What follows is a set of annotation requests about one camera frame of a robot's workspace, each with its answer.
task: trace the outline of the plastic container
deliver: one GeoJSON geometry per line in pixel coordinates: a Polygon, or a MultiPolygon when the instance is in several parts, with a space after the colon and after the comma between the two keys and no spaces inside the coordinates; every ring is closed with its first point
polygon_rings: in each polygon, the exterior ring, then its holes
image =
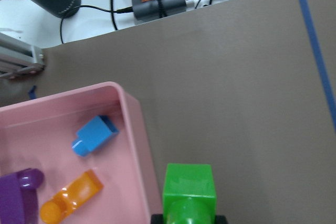
{"type": "Polygon", "coordinates": [[[90,168],[104,184],[64,224],[149,224],[151,214],[162,212],[139,102],[116,83],[0,108],[0,175],[29,167],[45,174],[37,190],[40,207],[90,168]],[[79,157],[71,142],[96,115],[107,115],[120,133],[101,150],[79,157]]]}

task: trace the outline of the blue block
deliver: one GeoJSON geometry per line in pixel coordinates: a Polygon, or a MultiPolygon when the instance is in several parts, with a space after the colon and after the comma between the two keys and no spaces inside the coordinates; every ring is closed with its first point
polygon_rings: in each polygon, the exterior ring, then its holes
{"type": "Polygon", "coordinates": [[[118,133],[107,116],[97,115],[76,133],[78,138],[72,142],[72,149],[77,155],[85,157],[118,133]]]}

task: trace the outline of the blue line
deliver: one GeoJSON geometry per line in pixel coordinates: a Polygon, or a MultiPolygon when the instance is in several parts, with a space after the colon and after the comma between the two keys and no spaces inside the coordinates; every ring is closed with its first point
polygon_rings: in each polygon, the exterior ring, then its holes
{"type": "Polygon", "coordinates": [[[324,64],[324,61],[323,61],[323,55],[321,52],[319,40],[317,38],[317,34],[314,28],[314,23],[313,23],[311,14],[310,14],[309,5],[308,5],[307,0],[299,0],[299,2],[300,2],[303,18],[305,20],[304,22],[306,23],[310,45],[313,50],[316,65],[320,73],[320,78],[321,78],[321,82],[323,85],[325,97],[328,102],[331,118],[332,118],[333,125],[334,125],[334,130],[336,132],[336,103],[335,103],[335,98],[332,92],[331,84],[328,78],[326,65],[324,64]]]}

